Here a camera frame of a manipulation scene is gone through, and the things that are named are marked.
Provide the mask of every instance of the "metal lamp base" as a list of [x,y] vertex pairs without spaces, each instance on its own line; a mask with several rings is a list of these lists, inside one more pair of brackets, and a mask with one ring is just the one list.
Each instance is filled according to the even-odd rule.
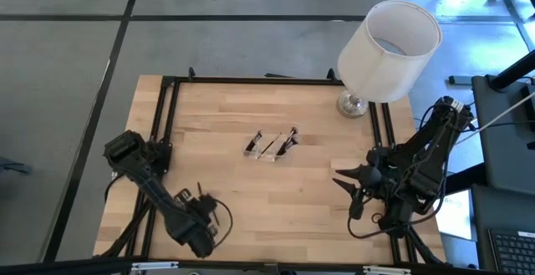
[[368,101],[360,99],[355,94],[345,90],[336,101],[336,109],[343,117],[355,119],[366,113]]

